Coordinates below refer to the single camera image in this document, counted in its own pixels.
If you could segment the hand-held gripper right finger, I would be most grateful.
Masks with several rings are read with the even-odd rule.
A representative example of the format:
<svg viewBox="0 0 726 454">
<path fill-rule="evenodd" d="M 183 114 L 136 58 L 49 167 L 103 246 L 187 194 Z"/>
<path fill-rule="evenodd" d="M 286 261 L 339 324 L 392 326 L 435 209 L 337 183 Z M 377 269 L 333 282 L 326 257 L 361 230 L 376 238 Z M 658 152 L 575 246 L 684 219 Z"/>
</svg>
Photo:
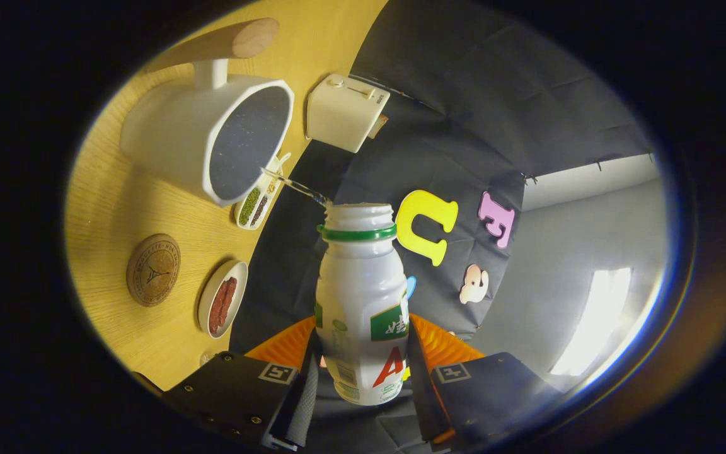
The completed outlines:
<svg viewBox="0 0 726 454">
<path fill-rule="evenodd" d="M 507 352 L 482 354 L 438 325 L 410 316 L 407 362 L 423 439 L 466 450 L 524 431 L 562 393 Z"/>
</svg>

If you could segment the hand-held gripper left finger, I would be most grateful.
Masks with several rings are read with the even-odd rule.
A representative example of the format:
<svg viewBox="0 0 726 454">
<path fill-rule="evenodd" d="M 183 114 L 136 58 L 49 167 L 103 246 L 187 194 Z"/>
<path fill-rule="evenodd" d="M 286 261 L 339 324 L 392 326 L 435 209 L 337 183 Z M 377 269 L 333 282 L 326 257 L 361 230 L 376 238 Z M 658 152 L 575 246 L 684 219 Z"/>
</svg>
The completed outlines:
<svg viewBox="0 0 726 454">
<path fill-rule="evenodd" d="M 246 354 L 219 352 L 163 400 L 244 445 L 297 451 L 313 417 L 320 352 L 315 317 L 306 317 Z"/>
</svg>

